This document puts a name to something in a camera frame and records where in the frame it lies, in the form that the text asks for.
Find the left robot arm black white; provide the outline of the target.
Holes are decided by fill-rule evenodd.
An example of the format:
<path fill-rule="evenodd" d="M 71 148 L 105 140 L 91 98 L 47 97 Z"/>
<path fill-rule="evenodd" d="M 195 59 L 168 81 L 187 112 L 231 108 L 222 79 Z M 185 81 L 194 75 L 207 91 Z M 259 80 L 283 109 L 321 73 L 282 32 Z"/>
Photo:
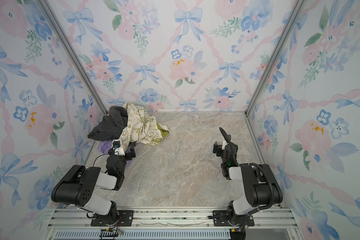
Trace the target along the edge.
<path fill-rule="evenodd" d="M 125 180 L 127 161 L 136 157 L 135 146 L 135 143 L 130 143 L 127 151 L 122 153 L 121 142 L 113 142 L 105 172 L 100 167 L 74 165 L 54 187 L 52 201 L 87 211 L 92 227 L 130 227 L 134 211 L 119 211 L 114 201 L 99 196 L 95 190 L 120 190 Z"/>

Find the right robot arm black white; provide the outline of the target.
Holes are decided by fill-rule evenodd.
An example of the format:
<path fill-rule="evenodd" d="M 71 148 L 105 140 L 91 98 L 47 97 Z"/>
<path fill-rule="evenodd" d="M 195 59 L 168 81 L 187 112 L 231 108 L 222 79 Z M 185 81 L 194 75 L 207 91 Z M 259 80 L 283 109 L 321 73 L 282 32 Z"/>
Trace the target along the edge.
<path fill-rule="evenodd" d="M 213 145 L 213 153 L 222 159 L 223 177 L 243 183 L 244 194 L 231 201 L 225 211 L 213 211 L 209 219 L 215 226 L 253 226 L 252 215 L 283 201 L 283 193 L 275 175 L 267 164 L 239 164 L 238 146 L 223 141 Z"/>

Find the purple cloth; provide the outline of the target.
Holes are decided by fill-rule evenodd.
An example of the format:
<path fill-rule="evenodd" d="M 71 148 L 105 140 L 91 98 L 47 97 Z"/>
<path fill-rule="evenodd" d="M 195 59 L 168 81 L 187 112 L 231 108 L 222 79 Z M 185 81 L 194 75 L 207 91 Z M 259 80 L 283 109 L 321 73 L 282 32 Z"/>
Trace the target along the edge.
<path fill-rule="evenodd" d="M 112 147 L 112 141 L 103 141 L 99 142 L 97 150 L 102 154 L 107 154 Z"/>

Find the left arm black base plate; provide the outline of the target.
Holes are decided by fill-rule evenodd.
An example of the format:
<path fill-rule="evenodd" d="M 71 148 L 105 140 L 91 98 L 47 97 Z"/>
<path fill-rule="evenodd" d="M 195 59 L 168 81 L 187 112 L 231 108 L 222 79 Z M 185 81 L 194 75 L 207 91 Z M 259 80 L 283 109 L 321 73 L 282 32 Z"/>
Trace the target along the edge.
<path fill-rule="evenodd" d="M 117 210 L 104 216 L 94 214 L 91 227 L 130 227 L 134 213 L 133 210 Z"/>

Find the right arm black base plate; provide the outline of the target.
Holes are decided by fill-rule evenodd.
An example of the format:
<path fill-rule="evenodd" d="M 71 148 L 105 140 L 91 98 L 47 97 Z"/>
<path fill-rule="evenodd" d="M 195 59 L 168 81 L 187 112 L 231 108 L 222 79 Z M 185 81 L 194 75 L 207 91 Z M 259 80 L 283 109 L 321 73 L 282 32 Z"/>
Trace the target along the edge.
<path fill-rule="evenodd" d="M 227 210 L 213 210 L 212 215 L 208 216 L 213 220 L 215 227 L 254 227 L 255 222 L 252 216 L 248 215 L 236 215 L 228 213 Z"/>

